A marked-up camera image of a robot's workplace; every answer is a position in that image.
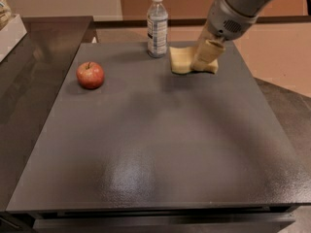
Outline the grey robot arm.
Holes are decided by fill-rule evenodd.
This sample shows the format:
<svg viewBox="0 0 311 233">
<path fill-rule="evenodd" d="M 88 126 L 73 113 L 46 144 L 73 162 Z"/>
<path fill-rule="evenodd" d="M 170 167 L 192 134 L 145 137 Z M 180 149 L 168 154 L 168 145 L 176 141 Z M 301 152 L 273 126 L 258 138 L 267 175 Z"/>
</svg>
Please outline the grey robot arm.
<svg viewBox="0 0 311 233">
<path fill-rule="evenodd" d="M 215 73 L 216 69 L 211 67 L 211 63 L 225 51 L 224 42 L 243 36 L 270 1 L 214 0 L 198 38 L 191 69 Z"/>
</svg>

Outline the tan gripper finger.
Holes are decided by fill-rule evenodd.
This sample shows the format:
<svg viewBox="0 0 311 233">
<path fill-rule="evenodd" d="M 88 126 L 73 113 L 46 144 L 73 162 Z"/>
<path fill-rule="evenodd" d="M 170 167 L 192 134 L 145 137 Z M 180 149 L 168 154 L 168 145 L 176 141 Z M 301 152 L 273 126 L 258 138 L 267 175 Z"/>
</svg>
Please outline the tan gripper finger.
<svg viewBox="0 0 311 233">
<path fill-rule="evenodd" d="M 196 46 L 198 48 L 209 48 L 211 49 L 213 45 L 214 35 L 208 30 L 208 25 L 205 24 L 202 31 L 197 39 Z"/>
<path fill-rule="evenodd" d="M 190 68 L 193 71 L 217 71 L 218 58 L 225 52 L 225 46 L 215 40 L 204 40 L 194 47 Z"/>
</svg>

